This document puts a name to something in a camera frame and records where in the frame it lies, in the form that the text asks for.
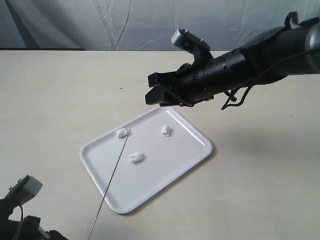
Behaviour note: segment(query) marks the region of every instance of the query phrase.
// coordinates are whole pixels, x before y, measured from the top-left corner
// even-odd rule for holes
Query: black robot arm
[[[210,47],[187,30],[178,29],[172,43],[194,56],[177,71],[148,76],[152,89],[145,95],[148,105],[193,107],[202,101],[225,93],[222,107],[240,106],[255,85],[277,82],[289,75],[320,73],[320,23],[311,18],[298,23],[296,12],[290,12],[284,26],[272,28],[251,39],[242,47],[213,58]],[[236,92],[246,88],[239,103]]]

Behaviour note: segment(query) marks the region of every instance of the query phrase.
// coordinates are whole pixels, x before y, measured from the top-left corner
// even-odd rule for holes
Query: white tray
[[[171,136],[161,129],[167,124]],[[126,214],[197,165],[212,152],[211,142],[173,108],[155,108],[87,143],[80,158],[103,195],[125,137],[115,131],[131,129],[105,200],[118,214]],[[141,152],[144,161],[135,164],[130,154]]]

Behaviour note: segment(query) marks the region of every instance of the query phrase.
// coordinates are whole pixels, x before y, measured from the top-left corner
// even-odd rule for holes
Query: black cable
[[[20,231],[21,231],[21,227],[22,227],[22,223],[24,221],[24,209],[21,205],[18,205],[21,209],[21,218],[20,218],[20,224],[19,224],[19,227],[17,228],[14,236],[13,236],[13,239],[12,240],[19,240],[19,236],[20,236]]]
[[[297,58],[297,57],[301,57],[301,56],[304,56],[304,55],[307,55],[307,54],[310,54],[310,53],[319,52],[319,51],[320,51],[320,47],[316,47],[316,48],[310,49],[308,51],[301,52],[301,53],[298,53],[298,54],[293,55],[293,56],[289,56],[289,57],[287,57],[285,59],[282,59],[281,61],[273,64],[271,67],[269,67],[268,69],[263,71],[255,80],[252,81],[252,83],[247,87],[247,89],[245,90],[244,94],[242,95],[242,98],[241,98],[240,102],[235,103],[235,104],[233,104],[233,103],[232,104],[228,104],[228,102],[230,101],[230,98],[228,98],[228,100],[225,102],[225,104],[223,105],[221,110],[224,110],[224,109],[226,109],[228,107],[239,107],[239,106],[241,106],[245,102],[245,99],[246,99],[249,91],[253,88],[254,85],[256,85],[258,80],[260,80],[264,75],[266,75],[268,72],[270,72],[272,69],[274,69],[278,65],[283,64],[288,60],[291,60],[291,59],[294,59],[294,58]]]

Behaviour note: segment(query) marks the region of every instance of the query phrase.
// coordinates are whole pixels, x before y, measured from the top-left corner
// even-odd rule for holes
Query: white table surface
[[[144,102],[149,74],[191,61],[185,52],[0,51],[0,196],[32,175],[43,188],[25,215],[87,239],[102,196],[81,147],[155,107]],[[239,108],[221,111],[223,94],[176,107],[216,154],[132,214],[105,203],[92,239],[319,239],[319,88],[320,75],[290,76],[253,88]]]

